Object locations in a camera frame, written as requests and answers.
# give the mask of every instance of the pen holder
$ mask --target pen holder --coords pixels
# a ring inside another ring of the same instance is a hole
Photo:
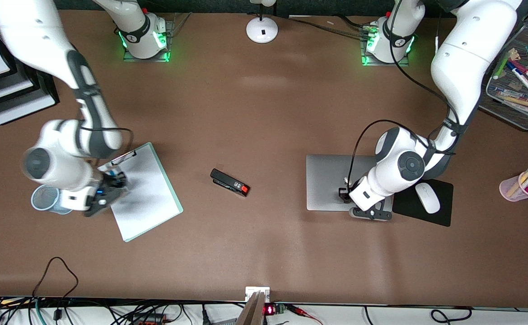
[[[501,191],[501,195],[505,198],[505,200],[516,202],[528,198],[528,192],[521,188],[520,178],[523,174],[524,173],[521,173],[518,176],[505,179],[505,181],[501,182],[499,185],[499,191]],[[511,190],[512,187],[516,187],[515,192],[511,196],[507,196],[508,191]]]

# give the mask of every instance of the clipboard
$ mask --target clipboard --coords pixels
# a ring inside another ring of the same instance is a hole
[[[127,177],[127,192],[111,203],[123,241],[129,242],[183,212],[151,142],[98,169],[110,175],[122,171]]]

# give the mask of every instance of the robotic arm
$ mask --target robotic arm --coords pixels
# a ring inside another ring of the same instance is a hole
[[[435,140],[429,142],[418,136],[426,146],[404,128],[392,128],[381,136],[375,150],[377,165],[349,193],[364,211],[385,197],[408,189],[422,177],[438,177],[445,171],[459,136],[477,109],[482,77],[515,26],[521,0],[439,2],[451,3],[448,9],[457,17],[457,23],[433,59],[431,74],[454,112],[443,121]],[[380,18],[378,43],[373,47],[373,54],[385,62],[392,62],[390,42],[396,60],[402,58],[407,37],[412,36],[424,15],[424,5],[419,0],[396,0],[392,12],[397,12],[394,29],[390,31],[392,16]]]
[[[136,2],[117,2],[116,9],[113,18],[119,28],[126,35],[136,35],[134,43],[149,43],[144,39],[147,34],[139,37],[133,30],[143,22],[145,32],[150,32],[150,19]],[[39,140],[26,151],[25,174],[60,189],[65,208],[85,211],[86,216],[106,208],[121,195],[117,189],[125,186],[125,176],[96,172],[84,158],[111,158],[121,147],[121,134],[87,61],[69,43],[55,4],[52,0],[0,0],[0,37],[20,61],[63,80],[73,90],[83,115],[82,120],[52,120],[43,126]],[[133,51],[149,53],[140,49],[149,47],[136,45]]]

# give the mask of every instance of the green marker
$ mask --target green marker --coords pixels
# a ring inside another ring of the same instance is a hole
[[[501,65],[499,65],[499,68],[497,69],[497,71],[495,71],[495,75],[493,75],[493,79],[498,79],[499,78],[499,76],[501,75],[501,72],[503,72],[503,69],[505,68],[505,64],[507,64],[508,60],[509,60],[508,56],[505,56],[503,58],[503,61],[501,62]]]

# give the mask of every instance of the blue marker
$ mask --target blue marker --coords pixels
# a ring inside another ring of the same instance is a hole
[[[523,76],[523,74],[512,64],[511,62],[507,62],[507,68],[509,68],[513,74],[524,84],[525,87],[528,89],[528,79]]]

